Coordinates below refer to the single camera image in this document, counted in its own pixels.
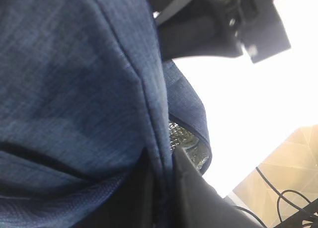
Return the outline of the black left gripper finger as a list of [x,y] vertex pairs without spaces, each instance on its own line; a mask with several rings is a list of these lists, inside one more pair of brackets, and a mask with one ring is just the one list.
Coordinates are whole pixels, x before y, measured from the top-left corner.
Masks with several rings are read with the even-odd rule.
[[202,177],[182,148],[172,153],[175,228],[261,228],[218,195]]

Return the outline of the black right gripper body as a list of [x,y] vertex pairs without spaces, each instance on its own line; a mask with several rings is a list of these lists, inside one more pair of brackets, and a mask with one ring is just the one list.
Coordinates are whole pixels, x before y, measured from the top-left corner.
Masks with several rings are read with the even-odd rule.
[[193,56],[258,63],[291,45],[274,0],[147,0],[164,61]]

